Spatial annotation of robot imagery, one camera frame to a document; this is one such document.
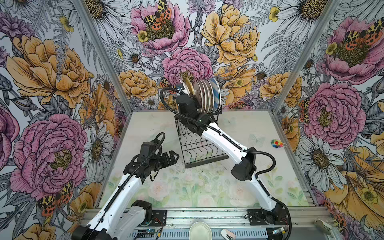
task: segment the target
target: small toy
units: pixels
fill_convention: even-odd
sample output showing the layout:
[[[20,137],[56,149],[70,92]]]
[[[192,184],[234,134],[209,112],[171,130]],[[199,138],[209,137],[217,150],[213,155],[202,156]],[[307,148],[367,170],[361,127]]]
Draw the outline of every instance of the small toy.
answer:
[[[287,146],[287,144],[283,143],[279,139],[272,139],[271,144],[272,144],[272,147],[275,147],[275,148]]]

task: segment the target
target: wall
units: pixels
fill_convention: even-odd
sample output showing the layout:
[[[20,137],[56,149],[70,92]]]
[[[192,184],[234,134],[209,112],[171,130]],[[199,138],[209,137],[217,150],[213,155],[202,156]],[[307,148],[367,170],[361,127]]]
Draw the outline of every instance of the wall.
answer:
[[[2,239],[69,240],[126,120],[68,0],[0,1]]]
[[[224,109],[271,108],[327,0],[167,0],[156,22],[158,2],[86,1],[134,109],[164,109],[162,87],[211,77]]]
[[[342,1],[277,116],[344,239],[384,239],[382,1]]]

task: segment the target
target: floral tablecloth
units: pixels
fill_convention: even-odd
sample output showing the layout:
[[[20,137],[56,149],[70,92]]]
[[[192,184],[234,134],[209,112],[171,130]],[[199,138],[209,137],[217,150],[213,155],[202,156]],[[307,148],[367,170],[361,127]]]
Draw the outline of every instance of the floral tablecloth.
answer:
[[[274,170],[262,175],[262,180],[274,197],[288,206],[308,205],[284,149],[275,149],[269,143],[270,139],[278,138],[278,135],[268,112],[224,112],[220,115],[219,125],[240,143],[255,146],[275,156],[277,165]],[[163,152],[181,152],[172,113],[134,113],[100,206],[116,188],[122,176],[122,169],[140,150],[141,143],[152,140],[161,131],[166,133]],[[265,169],[270,164],[271,161],[267,157],[257,157],[258,170]],[[259,206],[247,182],[238,181],[231,175],[232,167],[232,160],[226,159],[186,169],[180,157],[176,165],[160,170],[154,182],[147,179],[129,206],[136,200],[151,202],[153,207]]]

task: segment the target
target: plate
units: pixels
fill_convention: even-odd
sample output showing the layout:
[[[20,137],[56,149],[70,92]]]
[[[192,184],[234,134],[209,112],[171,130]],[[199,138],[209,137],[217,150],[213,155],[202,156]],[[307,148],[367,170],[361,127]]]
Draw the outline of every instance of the plate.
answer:
[[[207,113],[207,90],[205,89],[206,88],[206,86],[205,86],[205,84],[203,84],[203,82],[201,82],[201,81],[197,81],[198,83],[199,83],[199,85],[200,85],[200,87],[201,87],[201,95],[203,96],[203,102],[202,102],[202,113]]]
[[[205,112],[204,113],[209,113],[210,106],[211,106],[211,93],[210,93],[211,91],[204,80],[201,80],[200,83],[203,85],[205,90]]]
[[[195,222],[189,229],[189,240],[212,240],[212,230],[206,223]]]
[[[196,95],[196,98],[197,98],[197,102],[200,104],[200,109],[198,109],[198,111],[200,110],[200,112],[202,113],[202,108],[203,108],[203,96],[202,96],[202,89],[201,89],[201,86],[199,84],[199,82],[195,82],[193,84],[193,89],[195,90],[195,95]]]
[[[209,112],[213,113],[214,112],[214,90],[212,87],[212,84],[210,83],[209,80],[205,80],[205,83],[207,84],[208,90],[209,90],[209,96],[210,96],[210,104],[209,104]]]
[[[220,108],[221,105],[221,94],[220,94],[220,87],[214,78],[210,78],[209,81],[211,82],[211,86],[214,93],[214,111],[217,111]]]

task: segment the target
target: dish rack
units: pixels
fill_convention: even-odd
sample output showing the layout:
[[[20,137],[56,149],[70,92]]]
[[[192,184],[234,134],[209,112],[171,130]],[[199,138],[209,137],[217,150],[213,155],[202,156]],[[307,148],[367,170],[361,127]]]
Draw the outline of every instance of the dish rack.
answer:
[[[210,117],[217,124],[218,116],[222,113],[221,107],[213,113],[209,113]],[[229,158],[225,152],[218,148],[215,144],[205,138],[191,132],[179,121],[179,117],[175,115],[175,123],[179,142],[184,159],[185,168],[197,167],[211,162],[220,161]]]

